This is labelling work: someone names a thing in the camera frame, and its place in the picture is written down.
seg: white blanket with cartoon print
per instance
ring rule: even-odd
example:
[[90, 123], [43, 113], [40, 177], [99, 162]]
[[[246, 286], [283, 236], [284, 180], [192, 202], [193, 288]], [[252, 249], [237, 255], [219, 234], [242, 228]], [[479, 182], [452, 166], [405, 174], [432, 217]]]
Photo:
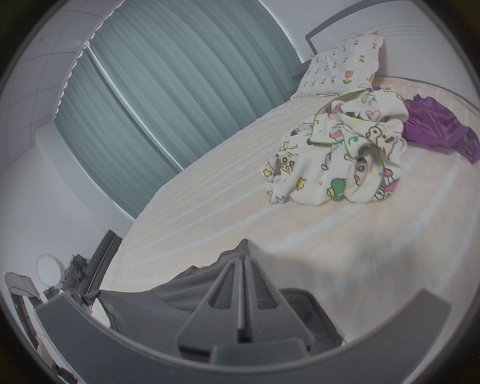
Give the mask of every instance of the white blanket with cartoon print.
[[401, 177], [407, 119], [403, 97], [389, 88], [374, 91], [364, 84], [335, 98], [311, 122], [283, 136], [262, 169], [269, 201], [320, 205], [343, 198], [385, 199]]

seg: purple garment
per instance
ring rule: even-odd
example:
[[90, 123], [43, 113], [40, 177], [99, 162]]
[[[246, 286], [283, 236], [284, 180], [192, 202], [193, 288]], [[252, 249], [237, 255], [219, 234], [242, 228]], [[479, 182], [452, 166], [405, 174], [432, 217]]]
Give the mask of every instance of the purple garment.
[[403, 129], [405, 139], [429, 147], [453, 148], [472, 164], [480, 158], [475, 132], [433, 97], [415, 95], [413, 100], [406, 100], [405, 105], [408, 110]]

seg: mattress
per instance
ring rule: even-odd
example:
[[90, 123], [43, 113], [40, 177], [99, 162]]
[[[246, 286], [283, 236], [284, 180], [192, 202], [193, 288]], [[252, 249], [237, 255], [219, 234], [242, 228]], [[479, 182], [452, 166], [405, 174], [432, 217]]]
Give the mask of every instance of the mattress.
[[[448, 91], [396, 78], [374, 85], [405, 98], [432, 96], [480, 133], [479, 113]], [[164, 185], [123, 240], [101, 289], [151, 289], [247, 238], [277, 287], [310, 291], [347, 342], [427, 288], [453, 304], [443, 343], [478, 284], [479, 165], [453, 150], [410, 144], [399, 186], [384, 202], [269, 204], [260, 168], [282, 134], [331, 99], [288, 101]]]

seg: headboard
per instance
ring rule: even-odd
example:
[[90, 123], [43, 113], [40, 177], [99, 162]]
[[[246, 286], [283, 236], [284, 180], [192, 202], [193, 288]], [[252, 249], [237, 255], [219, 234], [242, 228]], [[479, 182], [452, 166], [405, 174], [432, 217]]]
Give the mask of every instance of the headboard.
[[418, 80], [452, 91], [480, 108], [480, 97], [455, 49], [430, 18], [409, 0], [362, 0], [309, 32], [313, 54], [352, 35], [379, 31], [377, 76]]

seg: floral pillow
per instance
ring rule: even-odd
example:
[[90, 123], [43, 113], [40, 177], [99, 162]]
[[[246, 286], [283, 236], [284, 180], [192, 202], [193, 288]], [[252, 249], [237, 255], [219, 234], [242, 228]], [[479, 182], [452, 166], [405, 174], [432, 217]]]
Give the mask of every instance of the floral pillow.
[[377, 34], [354, 36], [319, 53], [292, 96], [341, 95], [373, 81], [378, 70], [378, 50], [384, 38]]

